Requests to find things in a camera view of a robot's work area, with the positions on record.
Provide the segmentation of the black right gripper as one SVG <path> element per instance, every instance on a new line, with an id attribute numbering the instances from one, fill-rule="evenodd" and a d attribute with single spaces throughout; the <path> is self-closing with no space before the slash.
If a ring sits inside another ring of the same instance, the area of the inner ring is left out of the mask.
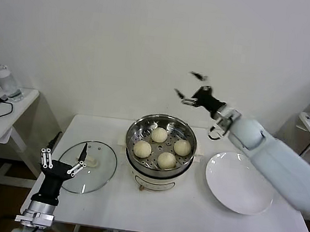
<path id="1" fill-rule="evenodd" d="M 216 112 L 220 111 L 222 107 L 226 105 L 225 102 L 219 101 L 218 99 L 212 96 L 212 88 L 209 77 L 200 74 L 198 72 L 191 71 L 193 75 L 201 83 L 201 88 L 192 96 L 192 98 L 187 98 L 181 91 L 177 88 L 174 88 L 178 98 L 180 98 L 181 103 L 184 105 L 192 105 L 194 107 L 202 106 L 206 109 L 211 116 L 214 116 Z"/>

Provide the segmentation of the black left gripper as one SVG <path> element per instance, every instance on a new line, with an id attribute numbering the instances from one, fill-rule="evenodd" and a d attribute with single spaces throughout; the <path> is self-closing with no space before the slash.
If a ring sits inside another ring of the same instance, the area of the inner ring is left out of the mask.
<path id="1" fill-rule="evenodd" d="M 85 162 L 87 157 L 87 143 L 84 145 L 78 158 L 78 163 L 75 166 L 58 160 L 52 160 L 52 150 L 61 134 L 62 132 L 58 132 L 55 137 L 49 141 L 48 145 L 40 150 L 41 170 L 45 178 L 39 191 L 31 196 L 32 201 L 58 205 L 59 201 L 57 198 L 59 197 L 63 182 L 71 179 L 71 175 L 76 176 L 77 173 L 87 166 Z"/>

